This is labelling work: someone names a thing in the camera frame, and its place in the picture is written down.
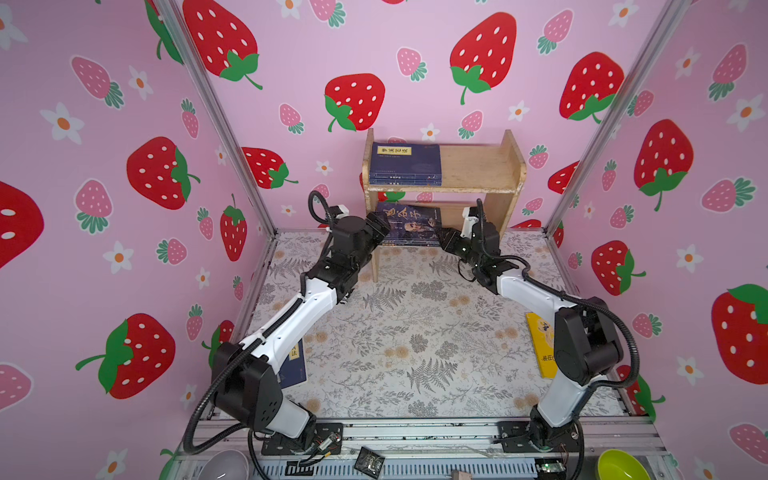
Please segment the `black antler cover book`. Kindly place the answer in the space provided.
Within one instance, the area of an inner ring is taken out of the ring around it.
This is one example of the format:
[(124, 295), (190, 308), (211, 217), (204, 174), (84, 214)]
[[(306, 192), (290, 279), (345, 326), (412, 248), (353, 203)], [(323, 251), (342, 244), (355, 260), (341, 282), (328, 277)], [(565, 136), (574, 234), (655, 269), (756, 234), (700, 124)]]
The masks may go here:
[(437, 239), (385, 239), (382, 247), (439, 247)]

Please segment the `dark old man book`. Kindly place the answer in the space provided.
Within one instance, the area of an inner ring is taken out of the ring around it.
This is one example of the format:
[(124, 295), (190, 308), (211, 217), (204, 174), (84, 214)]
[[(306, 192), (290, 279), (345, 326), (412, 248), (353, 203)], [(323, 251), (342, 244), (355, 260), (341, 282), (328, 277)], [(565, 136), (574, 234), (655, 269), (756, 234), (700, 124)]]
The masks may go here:
[(376, 211), (384, 212), (391, 225), (386, 239), (438, 239), (442, 228), (441, 210), (434, 207), (399, 203), (379, 203)]

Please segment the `navy book yellow label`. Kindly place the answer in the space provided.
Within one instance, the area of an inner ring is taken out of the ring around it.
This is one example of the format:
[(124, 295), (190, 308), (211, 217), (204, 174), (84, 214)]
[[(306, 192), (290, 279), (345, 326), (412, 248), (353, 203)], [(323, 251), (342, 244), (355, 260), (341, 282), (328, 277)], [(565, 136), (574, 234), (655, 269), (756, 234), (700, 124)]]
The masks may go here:
[(370, 185), (398, 185), (398, 186), (441, 186), (442, 185), (442, 176), (437, 175), (427, 175), (427, 176), (395, 176), (395, 175), (387, 175), (387, 176), (370, 176), (369, 177), (369, 184)]

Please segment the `navy book behind left arm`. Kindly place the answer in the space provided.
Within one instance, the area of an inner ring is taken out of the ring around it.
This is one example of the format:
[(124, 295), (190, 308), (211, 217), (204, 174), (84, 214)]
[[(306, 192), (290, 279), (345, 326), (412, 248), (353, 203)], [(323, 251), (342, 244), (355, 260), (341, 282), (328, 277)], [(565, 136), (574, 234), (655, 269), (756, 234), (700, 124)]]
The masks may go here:
[(283, 389), (297, 386), (307, 381), (307, 368), (304, 343), (299, 340), (290, 350), (278, 373), (279, 384)]

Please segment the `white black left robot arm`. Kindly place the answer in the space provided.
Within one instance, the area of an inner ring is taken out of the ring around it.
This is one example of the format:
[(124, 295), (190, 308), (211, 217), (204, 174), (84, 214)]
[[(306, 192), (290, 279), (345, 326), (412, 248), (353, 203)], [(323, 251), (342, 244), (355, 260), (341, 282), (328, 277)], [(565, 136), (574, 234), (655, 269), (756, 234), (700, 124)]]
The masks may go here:
[(297, 440), (306, 450), (315, 417), (284, 397), (281, 366), (314, 324), (351, 294), (360, 271), (389, 232), (382, 213), (336, 220), (320, 259), (300, 275), (293, 299), (256, 333), (218, 348), (208, 401), (241, 425)]

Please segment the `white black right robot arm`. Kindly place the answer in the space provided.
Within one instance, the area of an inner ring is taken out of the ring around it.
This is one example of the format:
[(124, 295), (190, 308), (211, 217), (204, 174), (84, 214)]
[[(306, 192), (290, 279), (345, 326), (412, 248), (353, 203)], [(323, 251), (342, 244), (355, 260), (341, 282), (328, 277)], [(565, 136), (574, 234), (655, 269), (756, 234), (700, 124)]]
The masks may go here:
[(556, 373), (548, 391), (530, 412), (526, 437), (539, 451), (553, 449), (578, 432), (584, 406), (600, 388), (619, 388), (607, 375), (624, 357), (617, 318), (605, 302), (569, 296), (530, 275), (530, 263), (503, 255), (490, 224), (464, 231), (443, 228), (441, 248), (471, 268), (473, 280), (491, 293), (512, 300), (550, 325)]

